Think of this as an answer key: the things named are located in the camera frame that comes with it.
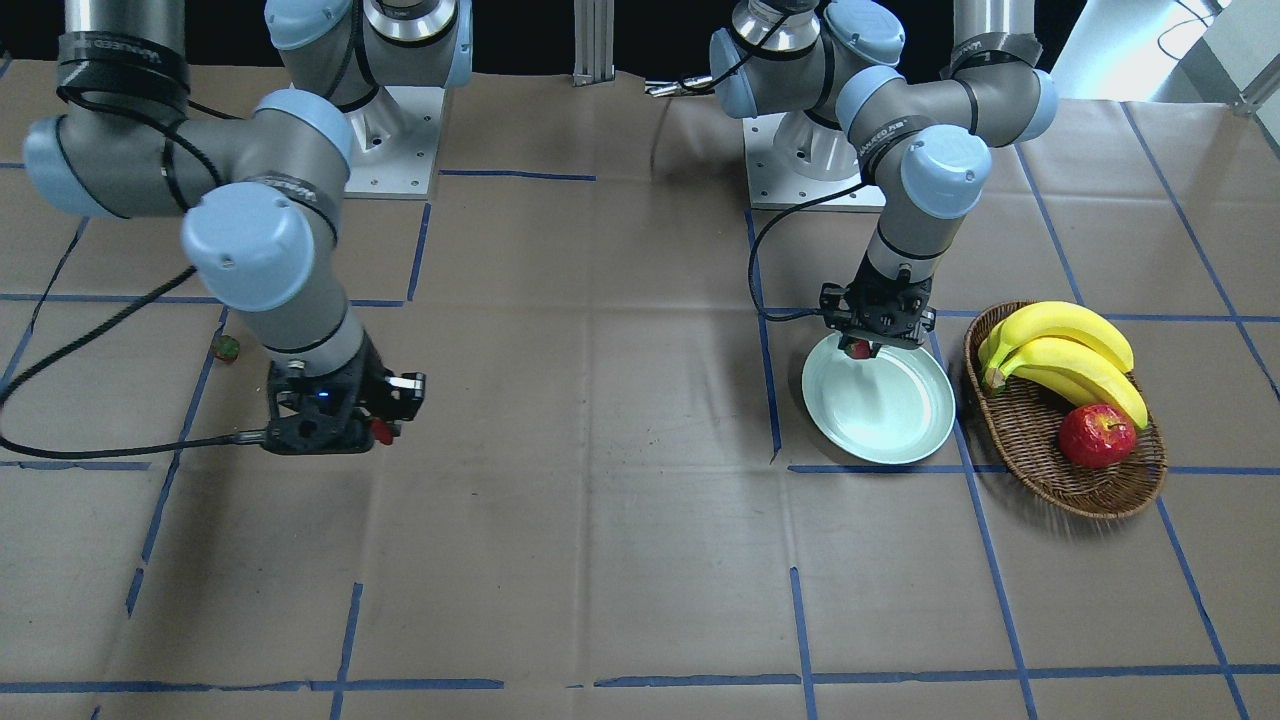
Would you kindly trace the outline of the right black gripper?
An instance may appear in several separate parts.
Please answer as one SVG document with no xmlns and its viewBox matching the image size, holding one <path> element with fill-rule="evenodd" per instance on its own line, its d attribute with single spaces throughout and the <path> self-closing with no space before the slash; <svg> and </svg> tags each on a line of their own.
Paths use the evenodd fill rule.
<svg viewBox="0 0 1280 720">
<path fill-rule="evenodd" d="M 369 337 L 351 360 L 328 374 L 306 375 L 273 365 L 262 447 L 289 456 L 365 454 L 374 445 L 392 446 L 425 396 L 426 377 L 388 369 Z"/>
</svg>

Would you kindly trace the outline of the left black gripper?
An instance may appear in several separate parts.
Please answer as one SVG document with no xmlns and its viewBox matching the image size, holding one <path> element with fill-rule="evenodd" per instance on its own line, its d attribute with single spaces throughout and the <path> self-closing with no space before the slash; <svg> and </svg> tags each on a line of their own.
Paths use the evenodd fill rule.
<svg viewBox="0 0 1280 720">
<path fill-rule="evenodd" d="M 909 265 L 888 277 L 865 258 L 850 284 L 822 287 L 819 309 L 832 329 L 831 351 L 868 348 L 868 357 L 874 359 L 884 347 L 920 347 L 936 323 L 931 291 L 932 279 L 913 281 Z"/>
</svg>

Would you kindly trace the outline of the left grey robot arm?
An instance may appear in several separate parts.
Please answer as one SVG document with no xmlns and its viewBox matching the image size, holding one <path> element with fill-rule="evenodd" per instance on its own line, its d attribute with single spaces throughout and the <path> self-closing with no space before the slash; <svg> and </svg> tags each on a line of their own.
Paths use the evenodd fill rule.
<svg viewBox="0 0 1280 720">
<path fill-rule="evenodd" d="M 993 149 L 1036 138 L 1059 106 L 1037 65 L 1032 1 L 956 1 L 940 78 L 899 72 L 905 31 L 874 1 L 741 1 L 709 42 L 712 92 L 745 119 L 804 113 L 855 152 L 860 186 L 884 196 L 846 284 L 817 314 L 850 357 L 914 350 L 933 331 L 934 273 L 980 199 Z"/>
</svg>

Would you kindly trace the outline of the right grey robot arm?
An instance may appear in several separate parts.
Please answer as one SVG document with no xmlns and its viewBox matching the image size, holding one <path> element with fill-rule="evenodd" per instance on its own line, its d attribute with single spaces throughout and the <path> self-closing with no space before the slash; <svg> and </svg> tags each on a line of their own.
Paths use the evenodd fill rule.
<svg viewBox="0 0 1280 720">
<path fill-rule="evenodd" d="M 204 441 L 279 455 L 389 445 L 425 398 L 420 373 L 381 361 L 332 269 L 355 163 L 407 147 L 390 87 L 468 82 L 467 1 L 269 1 L 291 86 L 248 117 L 195 119 L 182 1 L 69 1 L 58 40 L 67 111 L 35 122 L 26 173 L 77 217 L 179 217 L 189 265 L 3 391 L 86 346 L 197 275 L 266 351 L 261 430 Z"/>
</svg>

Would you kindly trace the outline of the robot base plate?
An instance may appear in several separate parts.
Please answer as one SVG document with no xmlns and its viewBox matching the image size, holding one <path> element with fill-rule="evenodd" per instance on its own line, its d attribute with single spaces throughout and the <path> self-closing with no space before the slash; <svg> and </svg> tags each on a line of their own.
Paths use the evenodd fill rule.
<svg viewBox="0 0 1280 720">
<path fill-rule="evenodd" d="M 436 169 L 447 92 L 390 86 L 344 114 L 353 131 L 348 199 L 428 200 Z"/>
<path fill-rule="evenodd" d="M 788 111 L 741 120 L 753 209 L 782 210 L 847 191 L 861 181 L 856 152 L 842 131 Z"/>
</svg>

